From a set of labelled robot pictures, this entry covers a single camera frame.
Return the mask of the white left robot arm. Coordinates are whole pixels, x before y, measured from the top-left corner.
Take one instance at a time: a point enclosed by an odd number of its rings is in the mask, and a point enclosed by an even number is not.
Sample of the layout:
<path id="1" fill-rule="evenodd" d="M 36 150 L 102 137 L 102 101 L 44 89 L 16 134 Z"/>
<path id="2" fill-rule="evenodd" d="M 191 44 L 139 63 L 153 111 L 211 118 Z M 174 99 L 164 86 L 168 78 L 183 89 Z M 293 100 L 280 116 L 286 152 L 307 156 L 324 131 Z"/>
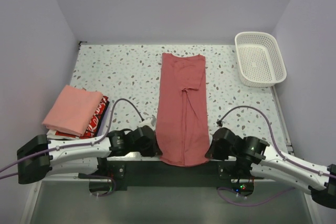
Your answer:
<path id="1" fill-rule="evenodd" d="M 138 152 L 142 157 L 162 154 L 155 132 L 149 126 L 73 141 L 37 135 L 17 151 L 18 182 L 32 184 L 62 173 L 93 174 L 103 178 L 108 174 L 109 165 L 99 159 L 122 157 L 131 152 Z"/>

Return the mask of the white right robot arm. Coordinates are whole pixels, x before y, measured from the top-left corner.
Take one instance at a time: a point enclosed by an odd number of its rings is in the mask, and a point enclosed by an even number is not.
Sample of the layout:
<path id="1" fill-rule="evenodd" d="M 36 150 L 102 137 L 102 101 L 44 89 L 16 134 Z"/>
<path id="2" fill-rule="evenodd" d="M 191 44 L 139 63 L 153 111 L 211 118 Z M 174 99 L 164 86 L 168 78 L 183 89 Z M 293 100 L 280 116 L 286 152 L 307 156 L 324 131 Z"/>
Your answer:
<path id="1" fill-rule="evenodd" d="M 277 151 L 267 141 L 254 136 L 241 138 L 227 128 L 217 130 L 205 154 L 225 161 L 235 157 L 230 173 L 239 178 L 261 177 L 288 184 L 311 196 L 324 207 L 335 208 L 335 165 L 309 163 Z"/>

